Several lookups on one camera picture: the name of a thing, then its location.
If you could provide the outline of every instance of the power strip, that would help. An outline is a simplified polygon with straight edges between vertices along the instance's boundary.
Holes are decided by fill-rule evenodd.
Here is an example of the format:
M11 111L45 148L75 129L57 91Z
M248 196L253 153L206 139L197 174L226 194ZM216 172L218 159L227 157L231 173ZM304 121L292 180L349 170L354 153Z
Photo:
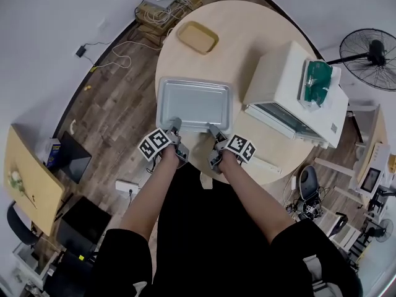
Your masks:
M292 191L294 191L297 188L297 177L296 176L291 177L290 188Z
M137 195L140 191L139 185L135 183L129 183L127 181L116 181L116 189L118 191L123 191L129 194L132 191L133 195Z

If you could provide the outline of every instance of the black chair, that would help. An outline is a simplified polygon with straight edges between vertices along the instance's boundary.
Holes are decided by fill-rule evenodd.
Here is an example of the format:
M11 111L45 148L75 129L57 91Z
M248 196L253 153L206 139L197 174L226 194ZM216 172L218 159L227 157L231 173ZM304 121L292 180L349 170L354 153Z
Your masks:
M26 245L35 245L40 239L35 233L23 223L14 208L15 201L13 201L7 209L7 221L11 230L15 235Z
M76 256L89 258L110 222L111 215L81 197L59 222L57 241Z
M44 290L51 297L83 297L87 289L93 263L80 260L67 250L55 267L54 274L47 276Z

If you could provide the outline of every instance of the power adapter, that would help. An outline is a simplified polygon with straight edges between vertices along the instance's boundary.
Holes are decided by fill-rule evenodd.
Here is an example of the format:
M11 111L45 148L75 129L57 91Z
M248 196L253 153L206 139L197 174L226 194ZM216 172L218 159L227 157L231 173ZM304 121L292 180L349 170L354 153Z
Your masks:
M86 51L87 49L84 46L80 46L79 50L76 52L76 55L81 58Z

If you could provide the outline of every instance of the metal baking tray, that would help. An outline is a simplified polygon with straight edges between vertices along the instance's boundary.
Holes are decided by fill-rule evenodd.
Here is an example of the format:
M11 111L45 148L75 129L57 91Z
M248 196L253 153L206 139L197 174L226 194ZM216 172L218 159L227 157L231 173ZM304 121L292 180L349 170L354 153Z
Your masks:
M222 82L162 77L158 86L157 127L168 129L175 117L181 131L208 132L209 123L231 133L233 125L231 87Z

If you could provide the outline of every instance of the person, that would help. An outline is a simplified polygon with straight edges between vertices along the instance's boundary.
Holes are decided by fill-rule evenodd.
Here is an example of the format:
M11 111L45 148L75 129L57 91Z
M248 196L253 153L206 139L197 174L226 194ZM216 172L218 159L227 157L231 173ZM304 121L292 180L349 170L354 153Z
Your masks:
M325 285L358 296L354 271L326 235L310 220L295 223L234 154L224 150L219 165L230 184L213 180L212 190L191 164L178 166L170 145L119 228L106 232L86 297L314 296L304 261L311 256ZM148 241L157 219L152 280Z

